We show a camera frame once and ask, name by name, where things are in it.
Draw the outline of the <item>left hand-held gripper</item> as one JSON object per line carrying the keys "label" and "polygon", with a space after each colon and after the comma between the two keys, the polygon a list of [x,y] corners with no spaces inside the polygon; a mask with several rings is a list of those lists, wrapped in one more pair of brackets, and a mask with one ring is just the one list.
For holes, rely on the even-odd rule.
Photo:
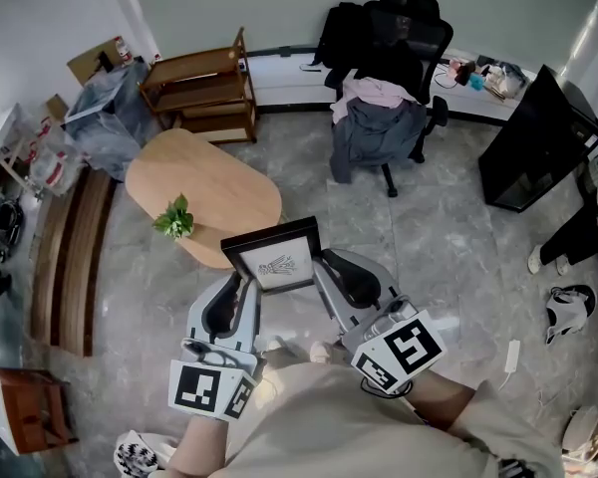
{"label": "left hand-held gripper", "polygon": [[[180,358],[170,362],[169,407],[228,422],[243,413],[265,360],[252,353],[260,325],[259,285],[256,280],[246,284],[234,316],[239,288],[236,272],[225,275],[190,307],[188,338],[181,342]],[[213,338],[216,345],[204,342]]]}

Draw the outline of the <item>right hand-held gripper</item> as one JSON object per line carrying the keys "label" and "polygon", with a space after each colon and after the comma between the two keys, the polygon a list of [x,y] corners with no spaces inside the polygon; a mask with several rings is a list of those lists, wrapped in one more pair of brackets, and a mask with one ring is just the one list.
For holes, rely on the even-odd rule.
{"label": "right hand-held gripper", "polygon": [[[403,396],[418,374],[447,353],[429,312],[416,309],[407,296],[400,295],[397,281],[378,262],[327,248],[322,259],[313,260],[313,281],[330,318],[344,333],[341,343],[368,392]],[[357,310],[379,308],[386,302],[361,321]]]}

